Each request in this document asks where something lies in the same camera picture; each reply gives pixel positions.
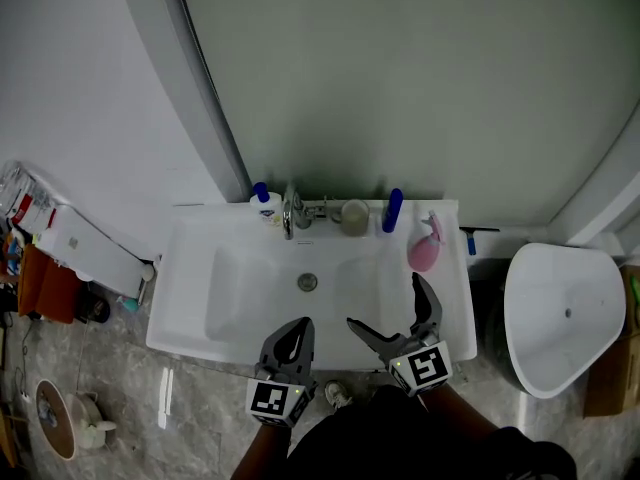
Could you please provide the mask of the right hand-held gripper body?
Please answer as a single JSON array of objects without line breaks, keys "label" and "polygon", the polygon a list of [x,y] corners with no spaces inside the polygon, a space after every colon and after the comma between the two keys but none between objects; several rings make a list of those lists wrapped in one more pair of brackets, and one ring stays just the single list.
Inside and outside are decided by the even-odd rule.
[{"label": "right hand-held gripper body", "polygon": [[452,376],[446,342],[432,326],[422,337],[402,337],[386,361],[387,370],[409,397],[445,384]]}]

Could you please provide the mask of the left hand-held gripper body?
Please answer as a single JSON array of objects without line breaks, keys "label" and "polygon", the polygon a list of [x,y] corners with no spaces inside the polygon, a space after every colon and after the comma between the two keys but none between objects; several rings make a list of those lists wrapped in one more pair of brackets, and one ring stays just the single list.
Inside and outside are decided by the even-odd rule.
[{"label": "left hand-held gripper body", "polygon": [[247,383],[246,412],[264,425],[295,427],[317,386],[304,372],[258,363]]}]

